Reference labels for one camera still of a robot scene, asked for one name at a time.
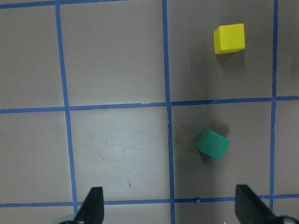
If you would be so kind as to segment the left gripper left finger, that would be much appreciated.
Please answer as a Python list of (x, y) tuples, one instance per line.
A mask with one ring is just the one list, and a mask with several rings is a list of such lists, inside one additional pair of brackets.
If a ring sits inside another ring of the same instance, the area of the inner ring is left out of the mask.
[(102, 187), (92, 187), (81, 205), (74, 224), (101, 224), (104, 220), (104, 198)]

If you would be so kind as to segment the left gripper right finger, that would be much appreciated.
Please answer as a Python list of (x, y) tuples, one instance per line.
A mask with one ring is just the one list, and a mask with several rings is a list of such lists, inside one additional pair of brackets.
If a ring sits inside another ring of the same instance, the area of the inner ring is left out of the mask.
[(248, 185), (235, 187), (235, 215), (241, 224), (282, 223), (282, 218), (274, 215)]

